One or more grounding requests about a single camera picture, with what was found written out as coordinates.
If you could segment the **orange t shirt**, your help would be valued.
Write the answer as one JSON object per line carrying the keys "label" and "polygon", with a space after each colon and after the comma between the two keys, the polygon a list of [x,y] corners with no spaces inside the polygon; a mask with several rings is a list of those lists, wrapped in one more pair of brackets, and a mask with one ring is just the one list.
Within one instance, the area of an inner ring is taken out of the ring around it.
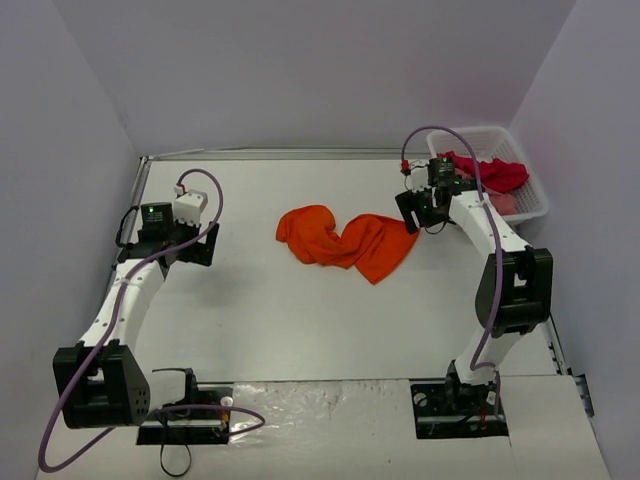
{"label": "orange t shirt", "polygon": [[371,213],[356,216],[337,232],[335,217],[324,205],[287,212],[275,231],[275,239],[301,263],[355,268],[372,285],[401,265],[418,238],[403,221]]}

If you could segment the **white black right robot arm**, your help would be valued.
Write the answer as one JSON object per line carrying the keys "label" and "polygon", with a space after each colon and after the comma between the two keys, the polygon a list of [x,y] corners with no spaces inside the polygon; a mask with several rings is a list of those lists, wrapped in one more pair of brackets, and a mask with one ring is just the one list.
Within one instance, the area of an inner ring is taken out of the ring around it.
{"label": "white black right robot arm", "polygon": [[534,248],[476,191],[446,195],[433,189],[405,191],[395,197],[408,233],[440,223],[461,228],[485,260],[474,300],[478,328],[450,363],[444,381],[446,406],[465,413],[487,390],[499,394],[499,367],[522,337],[550,317],[553,256]]}

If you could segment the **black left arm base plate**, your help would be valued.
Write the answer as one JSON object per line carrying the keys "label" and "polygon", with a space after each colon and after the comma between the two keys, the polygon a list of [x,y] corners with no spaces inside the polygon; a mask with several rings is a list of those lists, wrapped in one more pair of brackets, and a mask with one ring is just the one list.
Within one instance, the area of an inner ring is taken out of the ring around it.
{"label": "black left arm base plate", "polygon": [[[221,405],[224,397],[233,401],[233,386],[230,383],[204,383],[197,386],[196,393],[181,401],[181,404]],[[137,446],[214,446],[229,443],[230,414],[214,410],[185,409],[150,416],[137,430]]]}

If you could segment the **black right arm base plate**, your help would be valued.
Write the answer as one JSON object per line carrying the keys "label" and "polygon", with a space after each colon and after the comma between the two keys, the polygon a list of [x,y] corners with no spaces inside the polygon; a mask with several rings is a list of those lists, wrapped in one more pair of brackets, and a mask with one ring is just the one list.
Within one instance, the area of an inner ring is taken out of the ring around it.
{"label": "black right arm base plate", "polygon": [[444,379],[411,382],[410,395],[418,440],[509,436],[493,383],[461,387],[455,392]]}

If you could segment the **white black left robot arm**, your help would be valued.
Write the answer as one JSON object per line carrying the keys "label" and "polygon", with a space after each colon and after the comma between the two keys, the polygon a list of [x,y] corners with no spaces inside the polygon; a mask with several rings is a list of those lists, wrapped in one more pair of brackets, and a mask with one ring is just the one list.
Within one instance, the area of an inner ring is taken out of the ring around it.
{"label": "white black left robot arm", "polygon": [[191,190],[171,202],[140,206],[137,240],[123,246],[99,313],[76,345],[59,349],[53,359],[68,428],[139,425],[163,405],[179,418],[200,409],[196,387],[185,379],[162,380],[144,372],[134,347],[171,266],[211,265],[219,224],[202,223],[207,203],[205,193]]}

